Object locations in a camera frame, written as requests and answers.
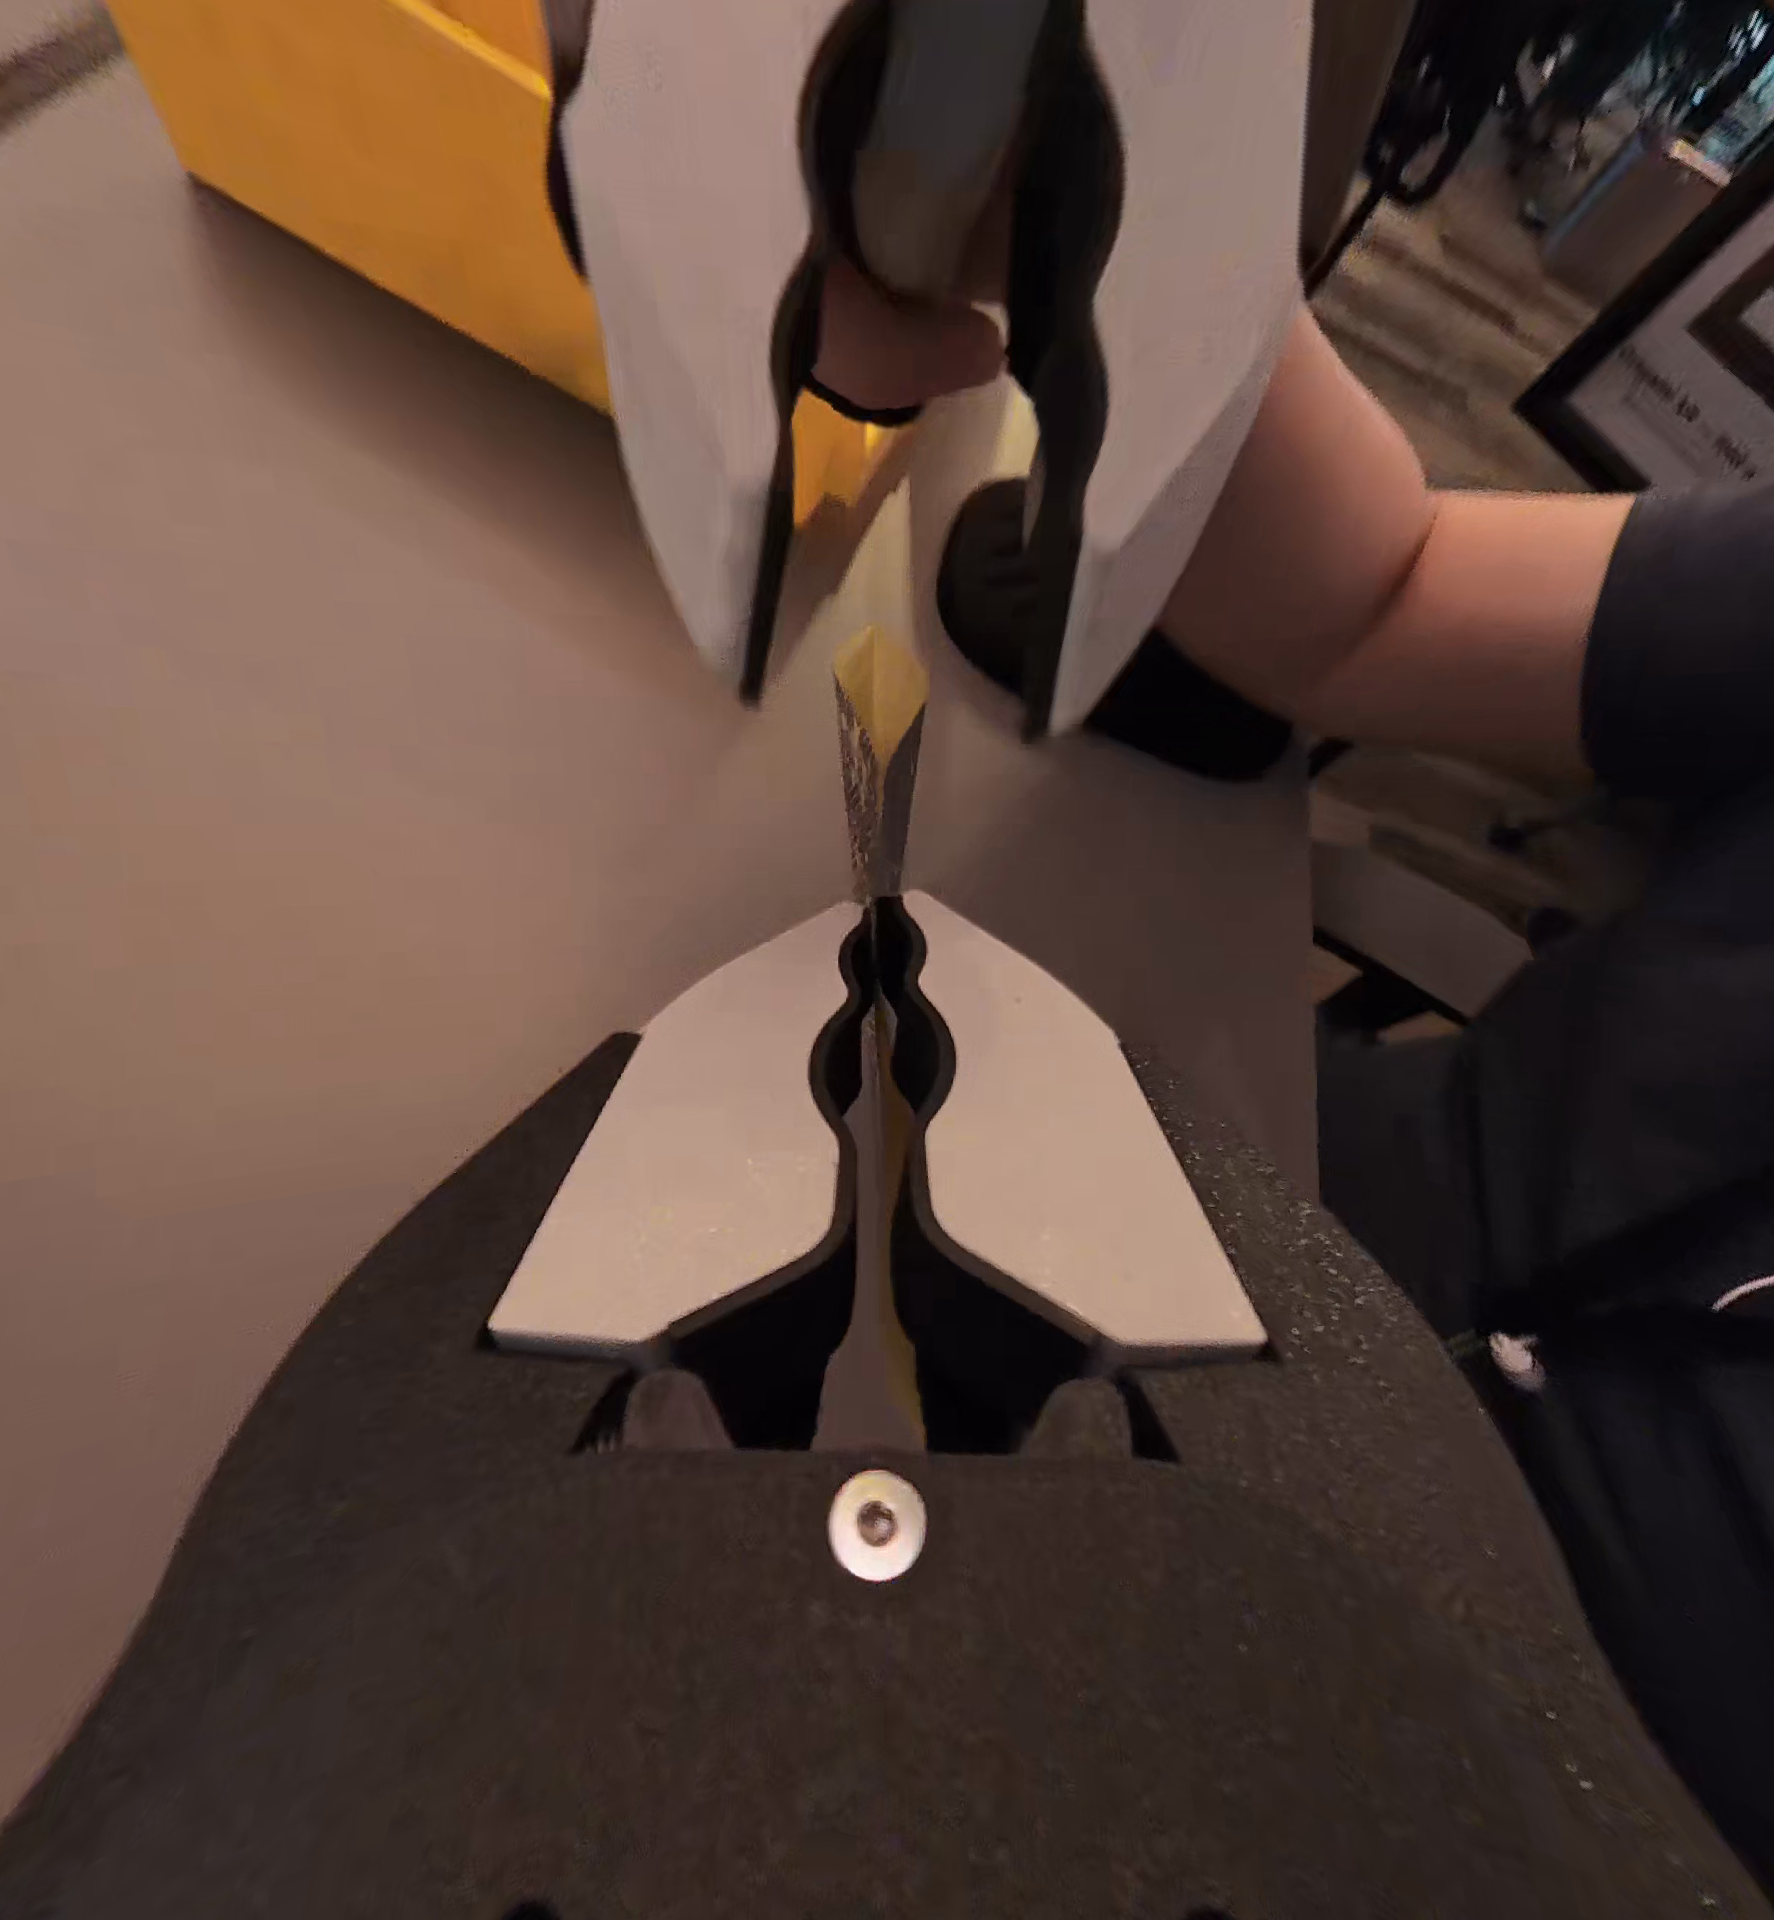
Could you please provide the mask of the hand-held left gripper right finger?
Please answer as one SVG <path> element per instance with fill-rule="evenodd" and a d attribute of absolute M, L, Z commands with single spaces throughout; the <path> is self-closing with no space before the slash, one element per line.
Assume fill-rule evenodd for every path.
<path fill-rule="evenodd" d="M 1117 1370 L 1263 1360 L 1271 1322 L 1125 1060 L 1041 963 L 910 887 L 895 968 L 895 1315 L 957 1370 Z"/>

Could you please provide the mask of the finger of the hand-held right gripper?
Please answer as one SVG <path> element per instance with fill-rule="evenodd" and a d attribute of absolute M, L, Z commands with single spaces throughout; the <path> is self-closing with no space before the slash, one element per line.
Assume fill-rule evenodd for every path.
<path fill-rule="evenodd" d="M 789 549 L 789 405 L 820 343 L 820 85 L 886 8 L 549 0 L 549 202 L 604 321 L 643 542 L 699 659 L 763 704 Z"/>
<path fill-rule="evenodd" d="M 1025 730 L 1075 730 L 1184 590 L 1298 321 L 1314 8 L 1088 0 L 1027 63 L 1003 346 L 1041 413 Z"/>

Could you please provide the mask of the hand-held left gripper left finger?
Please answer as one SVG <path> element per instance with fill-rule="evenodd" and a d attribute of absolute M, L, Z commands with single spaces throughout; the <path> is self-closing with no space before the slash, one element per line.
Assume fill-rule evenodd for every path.
<path fill-rule="evenodd" d="M 861 1017 L 858 907 L 666 1000 L 495 1299 L 495 1351 L 655 1360 L 841 1246 Z"/>

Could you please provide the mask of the patterned black origami paper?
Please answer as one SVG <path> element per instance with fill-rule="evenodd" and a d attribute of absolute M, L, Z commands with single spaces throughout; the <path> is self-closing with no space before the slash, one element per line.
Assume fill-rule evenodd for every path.
<path fill-rule="evenodd" d="M 886 626 L 861 626 L 828 652 L 828 711 L 841 711 L 841 795 L 845 795 L 845 863 L 861 911 L 861 1030 L 858 1030 L 858 1315 L 820 1377 L 820 1447 L 924 1450 L 922 1360 L 895 1315 L 895 1207 L 910 1113 L 895 1095 L 895 993 L 886 993 L 886 907 L 906 898 L 910 787 L 922 787 L 922 723 L 924 668 Z"/>

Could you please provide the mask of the person's right forearm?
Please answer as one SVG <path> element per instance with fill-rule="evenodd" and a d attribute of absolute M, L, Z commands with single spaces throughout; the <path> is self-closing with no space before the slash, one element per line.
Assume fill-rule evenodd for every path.
<path fill-rule="evenodd" d="M 1431 490 L 1298 307 L 1158 634 L 1314 741 L 1580 787 L 1625 517 L 1635 490 Z"/>

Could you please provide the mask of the person's right hand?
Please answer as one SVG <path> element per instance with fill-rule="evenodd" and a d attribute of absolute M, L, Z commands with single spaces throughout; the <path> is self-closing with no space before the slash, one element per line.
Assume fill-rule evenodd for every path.
<path fill-rule="evenodd" d="M 1003 335 L 971 305 L 886 305 L 858 258 L 820 270 L 811 391 L 875 430 L 1003 374 Z"/>

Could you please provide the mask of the black office chair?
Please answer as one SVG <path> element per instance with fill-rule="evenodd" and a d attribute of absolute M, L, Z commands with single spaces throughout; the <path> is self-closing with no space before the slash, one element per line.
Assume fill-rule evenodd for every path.
<path fill-rule="evenodd" d="M 1535 24 L 1542 24 L 1542 0 L 1410 8 L 1387 101 L 1363 145 L 1363 177 L 1380 202 L 1427 205 L 1454 177 Z"/>

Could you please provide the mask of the yellow plastic bin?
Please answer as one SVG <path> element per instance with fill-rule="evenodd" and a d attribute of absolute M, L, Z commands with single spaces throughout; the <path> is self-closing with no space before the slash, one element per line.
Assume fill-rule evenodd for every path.
<path fill-rule="evenodd" d="M 204 187 L 608 413 L 604 321 L 549 205 L 540 8 L 110 0 Z"/>

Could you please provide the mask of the person's dark clothing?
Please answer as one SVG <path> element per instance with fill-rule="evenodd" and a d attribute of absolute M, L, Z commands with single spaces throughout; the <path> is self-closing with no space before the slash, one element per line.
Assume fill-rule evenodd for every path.
<path fill-rule="evenodd" d="M 1319 1207 L 1454 1351 L 1774 1894 L 1774 482 L 1635 509 L 1581 751 L 1661 806 L 1638 898 L 1454 1040 L 1319 1040 Z"/>

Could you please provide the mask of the framed wall poster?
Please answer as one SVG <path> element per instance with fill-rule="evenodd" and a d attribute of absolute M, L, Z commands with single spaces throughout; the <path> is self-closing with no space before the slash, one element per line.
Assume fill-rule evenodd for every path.
<path fill-rule="evenodd" d="M 1774 482 L 1774 155 L 1515 405 L 1590 490 Z"/>

